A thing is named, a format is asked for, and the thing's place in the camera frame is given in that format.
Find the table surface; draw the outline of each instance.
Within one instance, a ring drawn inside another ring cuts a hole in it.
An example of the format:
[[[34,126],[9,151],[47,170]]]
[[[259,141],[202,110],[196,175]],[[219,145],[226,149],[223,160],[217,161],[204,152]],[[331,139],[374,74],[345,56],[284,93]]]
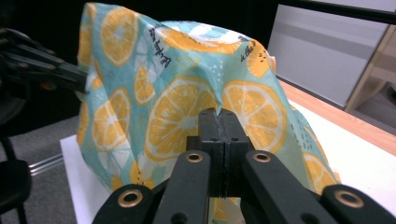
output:
[[[396,216],[396,157],[312,111],[290,103],[309,121],[342,183],[368,194]],[[77,221],[92,223],[110,192],[86,166],[74,135],[61,140],[61,148]]]

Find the white table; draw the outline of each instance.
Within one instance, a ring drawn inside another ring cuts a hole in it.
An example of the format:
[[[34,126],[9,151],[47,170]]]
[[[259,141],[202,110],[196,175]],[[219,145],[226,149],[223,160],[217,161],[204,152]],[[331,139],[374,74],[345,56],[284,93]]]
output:
[[[291,103],[309,121],[342,183],[368,194],[396,216],[396,157]],[[77,221],[92,223],[110,193],[85,165],[75,136],[61,140],[61,147]]]

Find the fabric food wrap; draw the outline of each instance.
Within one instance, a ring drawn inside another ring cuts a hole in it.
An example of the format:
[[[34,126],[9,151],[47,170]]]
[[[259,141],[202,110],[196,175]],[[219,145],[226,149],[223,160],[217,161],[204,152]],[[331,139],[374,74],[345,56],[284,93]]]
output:
[[[275,153],[306,188],[321,193],[336,183],[314,132],[276,79],[274,58],[257,40],[89,3],[78,67],[88,73],[78,145],[110,191],[130,183],[152,189],[169,178],[187,136],[198,134],[198,113],[209,107],[233,111],[253,146]]]

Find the wall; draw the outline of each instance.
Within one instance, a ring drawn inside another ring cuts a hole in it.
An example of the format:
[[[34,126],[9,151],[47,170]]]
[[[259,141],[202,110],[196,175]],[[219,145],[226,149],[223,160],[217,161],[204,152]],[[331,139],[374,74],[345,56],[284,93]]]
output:
[[[323,2],[394,11],[394,0]],[[387,24],[280,6],[269,52],[277,74],[344,107]]]

